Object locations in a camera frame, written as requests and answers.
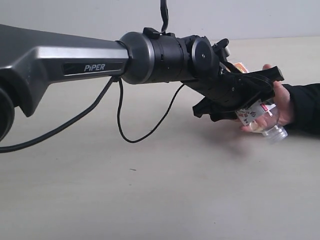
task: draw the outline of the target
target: bottle label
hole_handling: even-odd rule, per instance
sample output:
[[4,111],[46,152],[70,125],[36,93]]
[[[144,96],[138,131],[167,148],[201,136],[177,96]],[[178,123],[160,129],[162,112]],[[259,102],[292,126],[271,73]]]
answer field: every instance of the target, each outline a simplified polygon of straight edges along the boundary
[[258,100],[252,106],[236,111],[235,113],[242,124],[247,126],[265,113],[268,113],[272,117],[270,110],[275,106],[275,104],[266,105],[262,103],[261,100]]

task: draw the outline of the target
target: table surface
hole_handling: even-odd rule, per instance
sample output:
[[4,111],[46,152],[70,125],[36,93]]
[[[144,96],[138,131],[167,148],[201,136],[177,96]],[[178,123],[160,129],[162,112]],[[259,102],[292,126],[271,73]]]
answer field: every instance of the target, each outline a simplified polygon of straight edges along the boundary
[[[319,81],[320,37],[234,40],[230,61],[278,65],[285,82]],[[17,111],[2,145],[21,143],[88,107],[108,79],[49,87],[36,113]],[[148,133],[178,83],[124,84],[130,139]],[[317,240],[319,140],[269,145],[231,121],[193,116],[202,97],[183,88],[159,129],[125,142],[114,84],[87,117],[34,147],[0,156],[2,240]]]

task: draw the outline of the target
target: white wall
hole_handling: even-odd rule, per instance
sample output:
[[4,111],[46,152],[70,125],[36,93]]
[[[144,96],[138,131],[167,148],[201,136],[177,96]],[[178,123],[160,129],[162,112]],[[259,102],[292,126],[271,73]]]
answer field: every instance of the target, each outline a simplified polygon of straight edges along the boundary
[[[278,38],[320,35],[318,0],[167,0],[179,37]],[[161,28],[160,0],[1,0],[0,23],[116,40]]]

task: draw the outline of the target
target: human hand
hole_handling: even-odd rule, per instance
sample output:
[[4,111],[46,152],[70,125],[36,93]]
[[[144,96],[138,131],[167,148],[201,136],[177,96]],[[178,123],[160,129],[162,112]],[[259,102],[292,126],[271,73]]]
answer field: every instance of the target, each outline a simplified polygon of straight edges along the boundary
[[[265,64],[263,66],[263,70],[270,69],[272,66],[270,64]],[[273,89],[275,96],[273,98],[273,101],[275,105],[277,106],[278,112],[279,112],[279,120],[278,124],[280,126],[285,126],[288,124],[293,123],[294,121],[294,106],[292,101],[290,100],[290,93],[289,91],[282,85],[281,82],[275,81],[273,83]],[[263,118],[257,118],[256,120],[257,127],[262,127],[264,125],[264,119]],[[241,126],[240,129],[244,132],[252,132],[250,126]]]

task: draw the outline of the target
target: piper logo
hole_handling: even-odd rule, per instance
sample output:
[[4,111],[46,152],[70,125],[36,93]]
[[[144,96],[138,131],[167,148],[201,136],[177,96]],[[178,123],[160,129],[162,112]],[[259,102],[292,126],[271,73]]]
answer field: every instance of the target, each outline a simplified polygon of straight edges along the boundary
[[88,64],[84,67],[84,72],[98,72],[104,71],[106,65],[105,64]]

